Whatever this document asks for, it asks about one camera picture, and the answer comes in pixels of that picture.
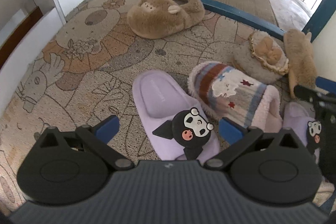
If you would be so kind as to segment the cartoon patterned door mat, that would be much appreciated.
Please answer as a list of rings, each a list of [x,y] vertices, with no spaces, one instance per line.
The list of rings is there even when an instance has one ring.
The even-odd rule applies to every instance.
[[[16,176],[31,147],[49,126],[72,131],[118,116],[120,131],[110,146],[132,161],[158,155],[143,129],[132,96],[134,79],[157,69],[187,90],[190,72],[205,61],[230,64],[252,28],[207,11],[197,25],[163,39],[147,40],[128,26],[127,12],[139,0],[87,0],[34,55],[5,98],[1,111],[1,211],[24,203]]]

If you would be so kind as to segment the purple kuromi slipper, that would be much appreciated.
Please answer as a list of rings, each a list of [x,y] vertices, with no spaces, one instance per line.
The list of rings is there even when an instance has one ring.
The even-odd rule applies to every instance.
[[[198,100],[163,71],[141,73],[133,99],[148,139],[161,160],[205,162],[220,151],[214,125]]]
[[[293,129],[318,164],[323,137],[322,123],[312,118],[299,103],[290,102],[284,109],[283,127]]]

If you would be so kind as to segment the brown fluffy animal slipper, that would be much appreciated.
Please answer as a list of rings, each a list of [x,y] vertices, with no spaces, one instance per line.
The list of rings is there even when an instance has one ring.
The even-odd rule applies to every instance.
[[[126,20],[136,35],[161,39],[195,26],[204,16],[201,0],[140,0]]]

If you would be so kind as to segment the striped knit slipper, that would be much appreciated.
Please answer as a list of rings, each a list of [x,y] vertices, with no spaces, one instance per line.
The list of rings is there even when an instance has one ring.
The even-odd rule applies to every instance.
[[[282,128],[277,88],[229,65],[217,61],[198,64],[189,75],[188,90],[217,121],[229,118],[244,128],[255,126],[265,132]]]

